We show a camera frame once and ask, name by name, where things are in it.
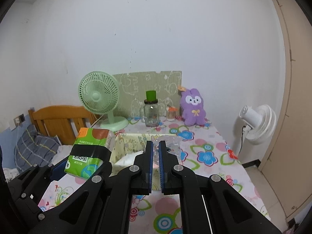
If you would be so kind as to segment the green tissue paper pack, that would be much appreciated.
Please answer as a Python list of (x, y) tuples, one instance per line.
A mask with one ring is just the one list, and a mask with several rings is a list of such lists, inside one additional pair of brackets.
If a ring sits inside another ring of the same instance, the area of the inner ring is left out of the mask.
[(65, 173), (89, 179), (104, 162), (110, 160), (115, 139), (115, 134), (109, 129), (81, 128), (68, 156)]

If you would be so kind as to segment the clear plastic packet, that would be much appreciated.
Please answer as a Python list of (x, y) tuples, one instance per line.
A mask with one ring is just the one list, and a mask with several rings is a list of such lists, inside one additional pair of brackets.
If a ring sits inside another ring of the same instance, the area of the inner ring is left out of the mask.
[(181, 153), (182, 150), (180, 148), (180, 143), (182, 142), (182, 138), (179, 136), (173, 135), (155, 135), (151, 137), (153, 142), (153, 168), (159, 168), (159, 144), (161, 141), (165, 141), (167, 148), (167, 152), (173, 154), (177, 157), (179, 164), (182, 163)]

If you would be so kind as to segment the grey plaid pillow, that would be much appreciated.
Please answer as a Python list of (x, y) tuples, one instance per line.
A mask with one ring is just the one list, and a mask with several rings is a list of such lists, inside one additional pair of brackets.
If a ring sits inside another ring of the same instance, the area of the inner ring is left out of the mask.
[(14, 148), (16, 169), (22, 173), (35, 164), (50, 164), (60, 145), (55, 137), (44, 136), (33, 124), (29, 125)]

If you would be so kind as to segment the yellow cartoon fabric storage box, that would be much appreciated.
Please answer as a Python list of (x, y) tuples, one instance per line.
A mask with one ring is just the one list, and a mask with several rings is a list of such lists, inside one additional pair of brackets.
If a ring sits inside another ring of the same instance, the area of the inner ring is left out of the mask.
[(111, 176), (117, 175), (122, 169), (132, 166), (135, 157), (145, 152), (147, 141), (155, 141), (159, 136), (158, 134), (138, 133), (118, 134), (110, 158)]

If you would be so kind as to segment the beige wooden door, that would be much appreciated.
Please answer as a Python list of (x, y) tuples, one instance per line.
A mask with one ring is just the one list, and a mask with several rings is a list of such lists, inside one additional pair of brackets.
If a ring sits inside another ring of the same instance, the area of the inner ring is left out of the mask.
[(311, 24), (296, 0), (272, 0), (285, 47), (285, 89), (260, 164), (290, 221), (311, 202)]

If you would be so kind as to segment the floral tablecloth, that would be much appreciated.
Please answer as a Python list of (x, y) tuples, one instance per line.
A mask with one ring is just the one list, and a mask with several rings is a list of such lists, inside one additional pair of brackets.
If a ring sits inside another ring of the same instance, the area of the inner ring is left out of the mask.
[[(211, 123), (204, 126), (185, 126), (181, 121), (162, 121), (148, 128), (138, 119), (116, 132), (173, 135), (182, 138), (182, 165), (201, 176), (219, 175), (265, 217), (266, 208), (238, 157)], [(177, 195), (160, 192), (159, 168), (153, 169), (152, 193), (134, 195), (130, 214), (130, 233), (182, 233), (180, 203)]]

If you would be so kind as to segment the green desk fan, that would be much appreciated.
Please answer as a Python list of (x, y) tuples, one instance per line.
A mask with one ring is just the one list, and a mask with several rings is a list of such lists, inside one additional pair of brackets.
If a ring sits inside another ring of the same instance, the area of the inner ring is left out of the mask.
[(125, 117), (114, 115), (120, 100), (119, 86), (114, 76), (101, 71), (88, 73), (79, 83), (80, 101), (89, 112), (99, 116), (94, 124), (101, 129), (117, 132), (129, 124)]

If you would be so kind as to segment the white standing fan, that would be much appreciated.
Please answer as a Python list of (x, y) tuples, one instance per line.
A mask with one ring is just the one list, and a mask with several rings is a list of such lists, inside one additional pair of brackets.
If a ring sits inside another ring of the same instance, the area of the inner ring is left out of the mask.
[(239, 112), (239, 117), (245, 122), (242, 142), (249, 141), (253, 145), (265, 142), (274, 132), (277, 117), (269, 105), (261, 105), (256, 109), (245, 105)]

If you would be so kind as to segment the glass mason jar mug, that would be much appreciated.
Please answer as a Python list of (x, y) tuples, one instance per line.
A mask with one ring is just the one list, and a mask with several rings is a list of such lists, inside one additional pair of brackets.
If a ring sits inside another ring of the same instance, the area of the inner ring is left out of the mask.
[(157, 127), (159, 125), (158, 100), (144, 100), (144, 106), (140, 109), (141, 119), (147, 127)]

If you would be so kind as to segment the green cartoon cardboard panel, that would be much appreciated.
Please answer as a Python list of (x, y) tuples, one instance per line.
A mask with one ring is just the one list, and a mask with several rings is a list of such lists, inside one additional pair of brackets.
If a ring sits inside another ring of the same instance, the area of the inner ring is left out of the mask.
[(146, 92), (154, 90), (158, 100), (159, 115), (166, 115), (168, 106), (178, 108), (181, 85), (181, 71), (149, 71), (129, 74), (115, 74), (120, 85), (120, 100), (114, 110), (115, 116), (126, 118), (141, 117)]

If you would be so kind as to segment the cotton swab jar orange lid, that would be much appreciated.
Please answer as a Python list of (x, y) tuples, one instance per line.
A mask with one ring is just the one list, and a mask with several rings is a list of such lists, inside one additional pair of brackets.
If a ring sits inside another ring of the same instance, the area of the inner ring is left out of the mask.
[(166, 119), (168, 121), (174, 121), (175, 117), (177, 115), (176, 114), (177, 111), (178, 111), (178, 108), (170, 106), (170, 105), (167, 105), (167, 107), (166, 107)]

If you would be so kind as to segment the purple plush bunny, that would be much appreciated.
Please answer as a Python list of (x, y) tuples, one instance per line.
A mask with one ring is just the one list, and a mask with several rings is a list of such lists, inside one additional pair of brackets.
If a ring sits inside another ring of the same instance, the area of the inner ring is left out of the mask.
[(204, 101), (198, 89), (192, 88), (182, 91), (180, 107), (186, 126), (205, 125), (206, 112), (204, 110)]

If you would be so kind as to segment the green plastic cup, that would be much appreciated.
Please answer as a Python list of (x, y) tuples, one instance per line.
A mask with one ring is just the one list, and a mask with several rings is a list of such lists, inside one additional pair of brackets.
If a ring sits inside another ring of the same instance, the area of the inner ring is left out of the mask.
[(153, 102), (157, 100), (157, 93), (155, 90), (146, 91), (146, 101)]

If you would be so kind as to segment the wall power outlet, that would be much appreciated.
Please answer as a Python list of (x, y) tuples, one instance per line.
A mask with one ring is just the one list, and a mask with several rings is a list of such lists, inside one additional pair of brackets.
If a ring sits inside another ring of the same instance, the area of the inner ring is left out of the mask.
[(21, 125), (23, 122), (25, 122), (25, 115), (22, 113), (21, 115), (15, 117), (13, 119), (15, 126)]

